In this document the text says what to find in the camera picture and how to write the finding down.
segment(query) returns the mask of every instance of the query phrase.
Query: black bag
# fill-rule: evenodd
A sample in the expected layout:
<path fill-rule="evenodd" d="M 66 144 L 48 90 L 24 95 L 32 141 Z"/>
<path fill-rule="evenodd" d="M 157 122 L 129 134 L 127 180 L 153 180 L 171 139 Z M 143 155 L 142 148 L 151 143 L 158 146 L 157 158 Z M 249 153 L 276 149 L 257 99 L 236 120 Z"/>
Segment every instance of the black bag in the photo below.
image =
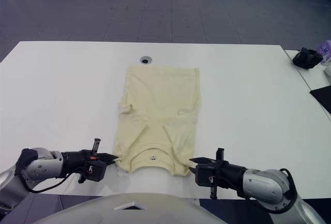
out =
<path fill-rule="evenodd" d="M 317 51 L 308 50 L 307 48 L 302 47 L 301 51 L 295 55 L 292 61 L 296 66 L 304 69 L 311 69 L 322 61 L 322 59 L 322 55 Z"/>

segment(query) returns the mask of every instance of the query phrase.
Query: black mat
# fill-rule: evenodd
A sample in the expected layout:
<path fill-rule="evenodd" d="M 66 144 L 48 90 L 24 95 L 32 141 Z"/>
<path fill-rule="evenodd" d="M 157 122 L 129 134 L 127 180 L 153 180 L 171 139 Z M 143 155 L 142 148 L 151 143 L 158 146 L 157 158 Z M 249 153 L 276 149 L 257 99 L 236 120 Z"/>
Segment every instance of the black mat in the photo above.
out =
<path fill-rule="evenodd" d="M 314 89 L 310 93 L 331 114 L 331 85 Z"/>

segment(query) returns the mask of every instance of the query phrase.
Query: floor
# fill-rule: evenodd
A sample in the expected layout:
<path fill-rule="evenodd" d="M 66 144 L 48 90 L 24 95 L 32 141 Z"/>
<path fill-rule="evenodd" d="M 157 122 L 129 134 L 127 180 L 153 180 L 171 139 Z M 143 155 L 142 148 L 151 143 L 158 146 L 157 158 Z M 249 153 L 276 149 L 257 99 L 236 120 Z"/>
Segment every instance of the floor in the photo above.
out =
<path fill-rule="evenodd" d="M 21 40 L 280 44 L 331 38 L 331 0 L 0 0 L 0 61 Z"/>

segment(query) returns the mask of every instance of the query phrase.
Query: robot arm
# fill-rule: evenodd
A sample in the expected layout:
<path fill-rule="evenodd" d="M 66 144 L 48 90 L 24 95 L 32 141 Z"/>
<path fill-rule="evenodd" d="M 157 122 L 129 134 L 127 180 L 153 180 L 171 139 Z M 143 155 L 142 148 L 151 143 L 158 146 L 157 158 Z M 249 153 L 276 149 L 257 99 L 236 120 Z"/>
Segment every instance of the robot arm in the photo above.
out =
<path fill-rule="evenodd" d="M 274 223 L 325 223 L 297 194 L 287 169 L 246 169 L 225 161 L 223 153 L 224 149 L 219 148 L 216 160 L 204 157 L 191 159 L 197 163 L 195 168 L 190 168 L 195 174 L 195 182 L 199 186 L 210 187 L 210 198 L 217 198 L 217 187 L 231 188 L 239 197 L 267 211 Z"/>
<path fill-rule="evenodd" d="M 79 152 L 49 151 L 45 148 L 23 149 L 15 166 L 0 174 L 0 220 L 9 214 L 30 192 L 40 193 L 63 183 L 71 174 L 78 173 L 78 183 L 86 179 L 100 181 L 106 167 L 117 157 L 97 153 L 100 139 L 95 139 L 92 150 Z M 63 180 L 47 189 L 33 190 L 49 178 Z"/>

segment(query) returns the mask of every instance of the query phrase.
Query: cable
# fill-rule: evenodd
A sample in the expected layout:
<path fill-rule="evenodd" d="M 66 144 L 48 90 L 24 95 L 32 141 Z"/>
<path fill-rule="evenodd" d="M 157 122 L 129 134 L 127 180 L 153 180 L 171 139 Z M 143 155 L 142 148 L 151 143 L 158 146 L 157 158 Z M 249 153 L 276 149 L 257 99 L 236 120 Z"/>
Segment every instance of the cable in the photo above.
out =
<path fill-rule="evenodd" d="M 78 168 L 76 168 L 75 170 L 73 170 L 72 172 L 70 172 L 68 175 L 65 176 L 65 178 L 64 178 L 61 182 L 59 182 L 59 183 L 57 183 L 57 184 L 55 184 L 55 185 L 53 185 L 53 186 L 51 186 L 51 187 L 48 187 L 48 188 L 45 188 L 45 189 L 41 189 L 41 190 L 33 190 L 33 189 L 31 189 L 31 188 L 27 185 L 27 183 L 26 183 L 26 181 L 25 181 L 25 179 L 24 179 L 22 173 L 19 173 L 18 176 L 19 176 L 19 178 L 20 178 L 20 180 L 21 180 L 21 182 L 22 182 L 24 188 L 25 188 L 27 191 L 29 191 L 29 192 L 31 192 L 31 193 L 42 193 L 42 192 L 44 192 L 44 191 L 47 191 L 47 190 L 50 190 L 50 189 L 54 189 L 55 187 L 61 185 L 61 184 L 64 183 L 64 181 L 67 180 L 67 179 L 68 179 L 73 173 L 77 173 L 81 168 L 83 168 L 83 167 L 78 167 Z"/>
<path fill-rule="evenodd" d="M 290 203 L 285 206 L 284 208 L 280 209 L 280 210 L 270 210 L 268 208 L 266 208 L 265 206 L 263 206 L 261 203 L 259 203 L 258 201 L 253 201 L 250 199 L 250 197 L 248 195 L 246 195 L 243 191 L 239 190 L 236 186 L 234 186 L 228 179 L 226 178 L 222 178 L 222 180 L 226 181 L 229 185 L 231 185 L 231 187 L 233 187 L 237 192 L 239 192 L 239 194 L 245 199 L 247 200 L 249 203 L 253 204 L 255 207 L 258 207 L 264 211 L 267 211 L 270 214 L 282 214 L 285 213 L 286 211 L 290 210 L 290 208 L 294 205 L 296 199 L 297 199 L 297 191 L 295 188 L 295 184 L 292 178 L 291 173 L 288 171 L 288 169 L 282 168 L 280 169 L 280 171 L 286 171 L 287 175 L 288 175 L 288 180 L 290 183 L 290 191 L 292 191 L 293 193 L 293 199 L 290 201 Z"/>

